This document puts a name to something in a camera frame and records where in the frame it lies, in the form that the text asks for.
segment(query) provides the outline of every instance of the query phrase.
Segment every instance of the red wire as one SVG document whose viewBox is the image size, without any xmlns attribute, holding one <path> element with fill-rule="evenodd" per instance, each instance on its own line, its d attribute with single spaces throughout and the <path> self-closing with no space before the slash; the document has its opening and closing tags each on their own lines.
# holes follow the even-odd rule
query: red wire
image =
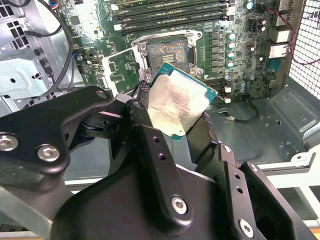
<svg viewBox="0 0 320 240">
<path fill-rule="evenodd" d="M 289 28 L 292 30 L 292 38 L 291 38 L 291 42 L 290 42 L 290 45 L 289 45 L 289 51 L 290 51 L 290 54 L 291 54 L 291 57 L 292 57 L 292 60 L 297 63 L 297 64 L 300 64 L 300 65 L 311 65 L 311 64 L 314 64 L 314 63 L 317 63 L 320 61 L 320 58 L 317 59 L 317 60 L 313 60 L 311 62 L 299 62 L 295 59 L 295 56 L 294 56 L 294 42 L 295 42 L 295 37 L 296 37 L 296 31 L 295 29 L 291 26 L 291 24 L 284 18 L 280 15 L 280 13 L 274 9 L 271 9 L 269 7 L 266 7 L 266 10 L 268 12 L 273 12 L 275 15 L 277 15 L 279 18 L 281 18 L 281 20 L 289 26 Z"/>
</svg>

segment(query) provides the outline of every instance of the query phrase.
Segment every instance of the motherboard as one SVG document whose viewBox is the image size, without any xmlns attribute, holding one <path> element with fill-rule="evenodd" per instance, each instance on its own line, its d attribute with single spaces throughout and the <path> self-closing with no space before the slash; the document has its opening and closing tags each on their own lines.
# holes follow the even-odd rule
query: motherboard
<svg viewBox="0 0 320 240">
<path fill-rule="evenodd" d="M 128 93 L 164 62 L 217 90 L 226 103 L 266 98 L 288 53 L 291 0 L 61 0 L 86 86 Z"/>
</svg>

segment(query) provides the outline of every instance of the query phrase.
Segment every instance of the cpu socket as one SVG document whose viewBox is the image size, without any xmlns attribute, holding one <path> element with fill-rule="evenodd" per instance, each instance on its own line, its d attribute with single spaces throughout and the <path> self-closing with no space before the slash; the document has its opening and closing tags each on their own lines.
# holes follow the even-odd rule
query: cpu socket
<svg viewBox="0 0 320 240">
<path fill-rule="evenodd" d="M 131 43 L 140 64 L 139 77 L 151 81 L 164 62 L 192 75 L 204 73 L 197 67 L 197 40 L 203 33 L 196 30 L 178 30 L 142 36 Z"/>
</svg>

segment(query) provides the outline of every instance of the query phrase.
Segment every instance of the cable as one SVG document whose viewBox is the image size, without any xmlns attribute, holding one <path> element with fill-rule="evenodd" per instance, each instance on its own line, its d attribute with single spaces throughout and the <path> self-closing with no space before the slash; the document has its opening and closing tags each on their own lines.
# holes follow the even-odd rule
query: cable
<svg viewBox="0 0 320 240">
<path fill-rule="evenodd" d="M 74 43 L 73 43 L 73 39 L 72 39 L 72 35 L 71 33 L 69 32 L 68 30 L 68 27 L 66 26 L 66 24 L 59 18 L 58 14 L 56 14 L 52 9 L 51 7 L 44 1 L 44 0 L 38 0 L 39 3 L 41 3 L 46 9 L 48 9 L 52 15 L 58 20 L 58 22 L 60 23 L 64 33 L 65 33 L 65 36 L 66 36 L 66 39 L 68 40 L 69 44 L 70 44 L 70 47 L 69 47 L 69 50 L 68 50 L 68 53 L 67 53 L 67 56 L 66 56 L 66 59 L 65 59 L 65 62 L 64 62 L 64 65 L 61 69 L 61 73 L 60 75 L 58 76 L 58 78 L 56 79 L 56 81 L 54 81 L 52 79 L 52 81 L 54 82 L 54 84 L 52 85 L 52 87 L 50 89 L 48 89 L 45 93 L 43 93 L 41 96 L 39 96 L 39 98 L 43 98 L 43 97 L 46 97 L 47 95 L 53 93 L 54 91 L 56 91 L 58 89 L 58 86 L 59 84 L 63 81 L 64 77 L 66 76 L 66 73 L 68 71 L 68 68 L 69 68 L 69 64 L 70 62 L 72 61 L 72 55 L 73 55 L 73 50 L 74 50 Z"/>
<path fill-rule="evenodd" d="M 31 3 L 31 0 L 24 0 L 24 3 L 22 3 L 21 5 L 15 4 L 9 0 L 3 0 L 2 2 L 4 4 L 9 4 L 11 7 L 14 7 L 14 8 L 24 8 L 24 7 L 28 6 L 29 3 Z"/>
<path fill-rule="evenodd" d="M 254 112 L 255 112 L 254 116 L 251 117 L 251 118 L 249 118 L 249 119 L 246 119 L 246 120 L 237 119 L 237 118 L 235 118 L 234 116 L 232 116 L 232 115 L 229 113 L 229 111 L 228 111 L 227 108 L 221 108 L 221 109 L 219 109 L 217 112 L 218 112 L 219 114 L 224 114 L 224 115 L 226 116 L 226 117 L 225 117 L 226 119 L 228 119 L 228 120 L 230 120 L 230 121 L 234 121 L 235 123 L 238 123 L 238 124 L 247 124 L 247 123 L 250 123 L 250 122 L 256 120 L 256 119 L 259 117 L 260 113 L 259 113 L 258 108 L 257 108 L 255 105 L 253 105 L 253 103 L 252 103 L 249 99 L 245 99 L 245 101 L 249 104 L 249 106 L 250 106 L 250 107 L 254 110 Z"/>
<path fill-rule="evenodd" d="M 62 29 L 62 26 L 60 25 L 54 32 L 52 33 L 47 33 L 47 34 L 41 34 L 41 33 L 38 33 L 38 32 L 35 32 L 35 31 L 24 31 L 24 34 L 28 34 L 28 35 L 31 35 L 33 37 L 36 37 L 36 38 L 45 38 L 45 37 L 51 37 L 53 35 L 56 35 L 58 32 L 60 32 Z"/>
<path fill-rule="evenodd" d="M 284 17 L 281 16 L 281 14 L 278 11 L 276 11 L 272 8 L 269 8 L 269 7 L 266 7 L 264 10 L 266 10 L 268 12 L 273 12 L 277 17 L 281 18 L 281 20 L 292 30 L 292 37 L 291 37 L 291 41 L 290 41 L 290 45 L 289 45 L 289 51 L 291 54 L 291 58 L 295 63 L 305 66 L 305 65 L 311 65 L 311 64 L 320 62 L 320 58 L 313 60 L 311 62 L 299 62 L 298 60 L 296 60 L 295 55 L 294 55 L 294 51 L 295 51 L 294 50 L 294 42 L 295 42 L 295 37 L 296 37 L 297 33 L 296 33 L 295 29 L 291 26 L 291 24 Z"/>
</svg>

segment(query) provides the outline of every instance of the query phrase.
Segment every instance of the bolt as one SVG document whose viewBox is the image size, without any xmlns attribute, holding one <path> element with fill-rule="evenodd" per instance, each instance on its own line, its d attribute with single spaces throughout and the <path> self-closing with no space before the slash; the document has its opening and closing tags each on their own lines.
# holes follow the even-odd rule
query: bolt
<svg viewBox="0 0 320 240">
<path fill-rule="evenodd" d="M 96 91 L 96 94 L 100 97 L 100 98 L 103 98 L 103 99 L 106 99 L 107 98 L 107 95 L 104 91 L 101 91 L 101 90 L 98 90 Z"/>
<path fill-rule="evenodd" d="M 252 163 L 250 164 L 250 167 L 253 169 L 253 171 L 255 171 L 256 173 L 258 172 L 258 168 L 253 165 Z"/>
<path fill-rule="evenodd" d="M 179 196 L 174 196 L 173 198 L 171 198 L 171 204 L 172 207 L 174 208 L 174 210 L 178 213 L 178 214 L 185 214 L 187 212 L 187 204 L 186 202 Z"/>
<path fill-rule="evenodd" d="M 18 147 L 19 141 L 12 135 L 0 135 L 0 151 L 12 151 Z"/>
<path fill-rule="evenodd" d="M 231 153 L 231 149 L 230 149 L 230 147 L 228 147 L 227 145 L 224 145 L 223 148 L 224 148 L 228 153 Z"/>
<path fill-rule="evenodd" d="M 37 155 L 41 160 L 53 162 L 60 157 L 60 152 L 55 146 L 45 145 L 38 149 Z"/>
<path fill-rule="evenodd" d="M 30 22 L 26 21 L 26 22 L 24 23 L 24 27 L 25 27 L 26 29 L 31 28 Z"/>
<path fill-rule="evenodd" d="M 239 219 L 239 226 L 242 230 L 242 232 L 248 237 L 248 238 L 253 238 L 254 237 L 254 230 L 252 229 L 252 227 L 250 226 L 249 223 L 247 223 L 247 221 L 243 220 L 243 219 Z"/>
<path fill-rule="evenodd" d="M 301 120 L 301 121 L 307 120 L 307 116 L 306 116 L 306 115 L 301 115 L 301 116 L 300 116 L 300 120 Z"/>
<path fill-rule="evenodd" d="M 146 45 L 140 45 L 140 50 L 142 50 L 142 51 L 144 51 L 144 50 L 146 50 Z"/>
</svg>

